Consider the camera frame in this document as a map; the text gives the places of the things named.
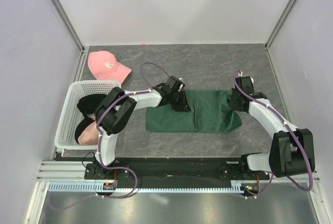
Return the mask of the dark green cloth napkin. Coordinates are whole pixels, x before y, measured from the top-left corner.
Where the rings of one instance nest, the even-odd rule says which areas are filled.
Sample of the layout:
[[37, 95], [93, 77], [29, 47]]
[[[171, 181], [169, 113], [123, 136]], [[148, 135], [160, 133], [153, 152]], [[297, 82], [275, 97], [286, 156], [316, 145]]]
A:
[[240, 116], [229, 106], [230, 90], [187, 90], [189, 112], [167, 106], [146, 109], [146, 130], [153, 133], [220, 134], [242, 125]]

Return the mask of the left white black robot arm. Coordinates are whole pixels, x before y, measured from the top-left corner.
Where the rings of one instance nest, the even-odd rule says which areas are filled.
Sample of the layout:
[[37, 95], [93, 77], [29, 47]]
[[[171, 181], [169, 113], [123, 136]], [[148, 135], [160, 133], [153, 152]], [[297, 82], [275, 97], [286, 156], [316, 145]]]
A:
[[114, 173], [115, 148], [118, 134], [124, 130], [134, 111], [170, 105], [176, 112], [190, 112], [185, 84], [170, 76], [165, 83], [147, 90], [126, 91], [113, 88], [95, 110], [98, 144], [95, 153], [99, 164], [96, 173], [103, 179]]

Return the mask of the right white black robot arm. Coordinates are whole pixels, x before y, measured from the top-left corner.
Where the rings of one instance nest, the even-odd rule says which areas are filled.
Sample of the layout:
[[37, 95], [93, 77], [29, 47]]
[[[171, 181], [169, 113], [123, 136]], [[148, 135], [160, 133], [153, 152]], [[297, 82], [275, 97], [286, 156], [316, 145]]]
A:
[[271, 172], [278, 178], [312, 174], [315, 170], [312, 132], [290, 123], [264, 93], [255, 92], [251, 77], [235, 77], [233, 82], [235, 87], [232, 88], [229, 106], [255, 118], [272, 139], [269, 153], [241, 156], [244, 162], [238, 166], [239, 175], [250, 179], [257, 171]]

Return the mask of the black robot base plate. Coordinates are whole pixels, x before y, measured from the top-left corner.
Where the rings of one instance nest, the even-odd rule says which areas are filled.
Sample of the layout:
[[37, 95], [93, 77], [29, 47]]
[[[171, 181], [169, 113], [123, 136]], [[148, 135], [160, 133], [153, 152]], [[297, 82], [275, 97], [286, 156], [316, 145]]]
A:
[[135, 172], [138, 179], [144, 177], [175, 178], [197, 177], [231, 180], [269, 180], [263, 171], [253, 172], [243, 168], [239, 157], [118, 157], [109, 165], [117, 167], [113, 172], [97, 161], [86, 165], [85, 179], [129, 179]]

